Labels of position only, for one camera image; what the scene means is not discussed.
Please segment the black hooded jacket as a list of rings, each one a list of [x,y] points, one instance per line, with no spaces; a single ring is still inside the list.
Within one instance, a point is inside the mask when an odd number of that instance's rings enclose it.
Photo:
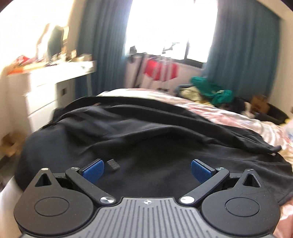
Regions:
[[[256,132],[219,125],[184,108],[126,97],[78,99],[25,140],[14,177],[26,189],[47,167],[63,173],[96,159],[115,160],[96,185],[115,198],[174,197],[198,183],[190,164],[199,159],[233,173],[254,169],[283,205],[292,198],[292,167]]]

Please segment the yellow clothes pile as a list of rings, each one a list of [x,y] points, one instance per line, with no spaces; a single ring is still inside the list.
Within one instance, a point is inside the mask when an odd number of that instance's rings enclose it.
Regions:
[[[200,91],[195,86],[181,88],[180,95],[185,99],[188,99],[197,103],[204,103],[206,101],[204,97],[201,95]]]

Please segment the pink floral bed sheet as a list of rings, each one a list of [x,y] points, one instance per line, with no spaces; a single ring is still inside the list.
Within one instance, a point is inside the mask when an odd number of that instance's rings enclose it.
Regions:
[[[260,134],[271,145],[280,145],[281,156],[292,164],[292,142],[285,134],[285,129],[271,122],[261,122],[230,111],[218,109],[212,106],[195,103],[193,101],[171,96],[165,93],[147,89],[116,89],[103,92],[100,97],[131,97],[156,100],[163,103],[185,108],[214,123],[245,128]],[[1,191],[1,237],[19,237],[20,230],[13,217],[13,209],[18,202],[22,191],[11,178],[3,191]]]

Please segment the green garment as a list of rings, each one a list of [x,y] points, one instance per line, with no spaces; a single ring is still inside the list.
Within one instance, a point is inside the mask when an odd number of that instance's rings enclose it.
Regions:
[[[192,77],[191,83],[195,86],[209,102],[218,107],[222,104],[229,104],[234,100],[234,93],[231,90],[222,89],[222,87],[209,82],[202,77]]]

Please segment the cardboard box on floor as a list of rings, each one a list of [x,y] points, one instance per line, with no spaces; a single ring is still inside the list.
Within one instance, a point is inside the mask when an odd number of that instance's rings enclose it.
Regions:
[[[1,152],[7,156],[12,157],[19,155],[26,136],[19,132],[11,132],[1,139]]]

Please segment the brown paper bag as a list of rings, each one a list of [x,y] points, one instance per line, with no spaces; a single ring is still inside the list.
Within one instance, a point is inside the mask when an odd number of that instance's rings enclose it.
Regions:
[[[252,113],[266,114],[270,109],[268,99],[263,95],[253,96],[250,104]]]

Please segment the white dressing table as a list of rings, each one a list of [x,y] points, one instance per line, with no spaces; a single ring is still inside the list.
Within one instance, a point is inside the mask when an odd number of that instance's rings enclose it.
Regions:
[[[75,79],[82,77],[91,95],[95,61],[65,62],[6,76],[8,111],[12,129],[30,135],[47,124],[57,107],[75,99]]]

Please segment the red cloth on rack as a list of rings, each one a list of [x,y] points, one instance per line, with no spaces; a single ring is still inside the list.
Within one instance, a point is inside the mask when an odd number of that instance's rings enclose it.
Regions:
[[[164,75],[162,76],[163,63],[154,59],[149,59],[144,69],[144,74],[154,81],[168,81],[178,77],[178,65],[176,63],[166,63]]]

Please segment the right teal curtain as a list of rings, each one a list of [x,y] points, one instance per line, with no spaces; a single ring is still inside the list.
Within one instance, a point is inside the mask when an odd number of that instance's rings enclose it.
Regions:
[[[203,77],[250,100],[271,93],[278,64],[280,18],[259,1],[218,1]]]

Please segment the teal curtain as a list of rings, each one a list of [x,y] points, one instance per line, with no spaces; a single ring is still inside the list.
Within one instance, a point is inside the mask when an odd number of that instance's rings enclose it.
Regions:
[[[280,18],[259,1],[218,1],[203,77],[250,100],[271,93],[278,64]]]
[[[81,19],[77,53],[92,55],[94,96],[124,86],[127,58],[125,36],[132,1],[86,1]]]

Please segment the white folded ironing board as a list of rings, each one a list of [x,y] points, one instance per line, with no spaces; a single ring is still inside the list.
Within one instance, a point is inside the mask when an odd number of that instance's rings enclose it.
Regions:
[[[126,88],[140,88],[143,80],[143,70],[146,66],[147,54],[136,53],[128,56],[125,75]]]

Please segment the orange box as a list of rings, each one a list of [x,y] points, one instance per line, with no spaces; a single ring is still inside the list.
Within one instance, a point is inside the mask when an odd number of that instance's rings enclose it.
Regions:
[[[25,72],[29,72],[29,71],[30,71],[30,69],[28,69],[26,67],[15,67],[8,73],[8,75],[21,74],[21,73],[25,73]]]

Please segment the vanity mirror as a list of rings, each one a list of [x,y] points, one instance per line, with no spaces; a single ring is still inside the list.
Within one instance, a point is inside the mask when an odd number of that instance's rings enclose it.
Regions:
[[[46,24],[43,33],[36,44],[36,58],[40,61],[50,62],[54,55],[66,51],[69,27],[50,26]]]

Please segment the left teal curtain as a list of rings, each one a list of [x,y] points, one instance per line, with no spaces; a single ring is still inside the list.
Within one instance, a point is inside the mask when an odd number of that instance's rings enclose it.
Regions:
[[[92,55],[94,96],[124,86],[127,58],[125,36],[132,1],[86,1],[81,19],[77,53]]]

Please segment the dark framed window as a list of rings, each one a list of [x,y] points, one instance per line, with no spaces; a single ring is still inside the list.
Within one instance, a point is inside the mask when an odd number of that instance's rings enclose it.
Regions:
[[[218,1],[133,1],[125,53],[161,55],[184,64],[205,63],[212,45]]]

